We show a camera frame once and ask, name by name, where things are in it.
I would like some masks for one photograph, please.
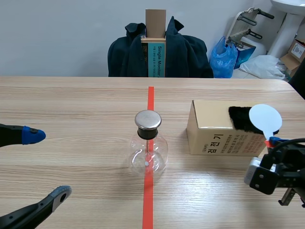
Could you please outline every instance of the cardboard box on floor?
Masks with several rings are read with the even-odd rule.
[[[141,38],[148,77],[165,77],[166,10],[146,10],[146,38]]]
[[[290,77],[293,77],[296,70],[299,68],[301,62],[305,58],[305,39],[295,39],[288,51],[288,53],[280,58],[285,64]]]
[[[252,107],[256,102],[193,100],[187,124],[192,155],[259,156],[264,135],[234,129],[228,109]]]

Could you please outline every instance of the red tape line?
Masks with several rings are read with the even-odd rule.
[[[154,110],[154,87],[148,87],[147,110]],[[148,153],[145,160],[149,162],[145,167],[143,194],[143,223],[142,229],[153,229],[153,140],[148,142]]]

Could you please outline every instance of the blue gripper tip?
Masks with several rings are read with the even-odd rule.
[[[22,144],[35,144],[46,138],[46,134],[42,130],[36,130],[28,126],[22,129]]]

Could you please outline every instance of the glass bottle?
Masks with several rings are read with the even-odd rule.
[[[158,132],[161,116],[151,110],[139,112],[135,117],[138,133],[130,143],[129,167],[138,174],[161,175],[167,163],[167,142]]]

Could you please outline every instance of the white sink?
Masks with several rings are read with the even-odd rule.
[[[271,3],[280,11],[305,16],[305,0],[271,0]]]
[[[287,54],[292,41],[295,38],[299,26],[305,16],[305,0],[270,0],[278,10],[286,12],[286,18],[268,55],[280,58]]]

